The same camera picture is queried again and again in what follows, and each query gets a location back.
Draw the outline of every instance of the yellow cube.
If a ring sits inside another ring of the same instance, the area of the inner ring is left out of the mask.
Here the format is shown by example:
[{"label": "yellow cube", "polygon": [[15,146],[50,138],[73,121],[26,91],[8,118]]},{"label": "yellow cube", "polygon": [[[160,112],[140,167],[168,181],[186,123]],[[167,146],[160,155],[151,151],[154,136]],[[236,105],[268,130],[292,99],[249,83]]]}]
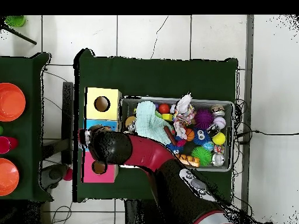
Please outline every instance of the yellow cube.
[{"label": "yellow cube", "polygon": [[86,117],[90,120],[118,120],[121,93],[117,89],[87,88]]},{"label": "yellow cube", "polygon": [[167,120],[167,121],[172,121],[172,114],[169,114],[169,113],[163,113],[162,114],[162,118],[164,120]]}]

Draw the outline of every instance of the pink cube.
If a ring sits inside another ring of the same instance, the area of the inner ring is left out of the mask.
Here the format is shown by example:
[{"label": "pink cube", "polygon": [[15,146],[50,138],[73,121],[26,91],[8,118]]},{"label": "pink cube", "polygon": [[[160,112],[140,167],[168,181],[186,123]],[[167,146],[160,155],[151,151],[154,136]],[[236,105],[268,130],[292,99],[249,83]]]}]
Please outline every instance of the pink cube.
[{"label": "pink cube", "polygon": [[84,165],[82,164],[81,167],[81,168],[84,167],[83,183],[114,183],[115,178],[119,172],[118,165],[109,164],[106,173],[96,174],[92,170],[92,163],[94,161],[95,160],[91,156],[91,153],[89,151],[86,151]]}]

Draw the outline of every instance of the orange bowl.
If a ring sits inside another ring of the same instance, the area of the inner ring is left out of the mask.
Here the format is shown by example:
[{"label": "orange bowl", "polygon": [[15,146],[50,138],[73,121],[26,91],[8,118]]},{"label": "orange bowl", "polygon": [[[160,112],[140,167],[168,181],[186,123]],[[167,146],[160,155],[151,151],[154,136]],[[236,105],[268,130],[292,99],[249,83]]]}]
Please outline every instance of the orange bowl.
[{"label": "orange bowl", "polygon": [[12,193],[19,183],[19,171],[8,159],[0,158],[0,196]]},{"label": "orange bowl", "polygon": [[25,96],[14,84],[0,83],[0,121],[16,120],[25,109]]}]

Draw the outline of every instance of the green table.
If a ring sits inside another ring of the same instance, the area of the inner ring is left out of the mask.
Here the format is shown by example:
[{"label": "green table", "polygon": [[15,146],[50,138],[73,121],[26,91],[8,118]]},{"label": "green table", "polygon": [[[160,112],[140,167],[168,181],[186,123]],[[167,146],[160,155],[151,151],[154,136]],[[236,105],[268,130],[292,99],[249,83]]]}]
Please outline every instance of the green table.
[{"label": "green table", "polygon": [[[118,89],[123,96],[180,98],[187,92],[194,99],[235,101],[238,61],[171,61],[158,59],[97,58],[89,49],[80,51],[75,60],[74,129],[83,128],[85,87]],[[82,152],[74,159],[77,180],[73,181],[74,200],[84,198],[152,198],[145,173],[138,169],[119,169],[113,184],[82,183]],[[202,172],[199,176],[215,188],[219,197],[231,201],[232,172]]]},{"label": "green table", "polygon": [[18,187],[13,193],[0,197],[2,200],[52,201],[50,194],[39,185],[43,146],[41,70],[49,57],[47,53],[39,53],[32,58],[0,57],[0,82],[15,84],[26,98],[24,113],[17,120],[0,123],[4,128],[3,135],[19,140],[16,149],[0,155],[0,158],[11,160],[20,173]]}]

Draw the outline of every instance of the purple spiky ball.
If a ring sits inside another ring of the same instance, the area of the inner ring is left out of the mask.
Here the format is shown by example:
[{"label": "purple spiky ball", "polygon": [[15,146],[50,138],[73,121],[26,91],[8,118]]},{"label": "purple spiky ball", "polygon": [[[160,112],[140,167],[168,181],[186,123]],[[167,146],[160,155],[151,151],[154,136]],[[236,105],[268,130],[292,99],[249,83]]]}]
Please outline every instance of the purple spiky ball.
[{"label": "purple spiky ball", "polygon": [[196,122],[195,126],[201,130],[205,130],[213,123],[214,117],[209,110],[200,109],[195,114],[194,119]]}]

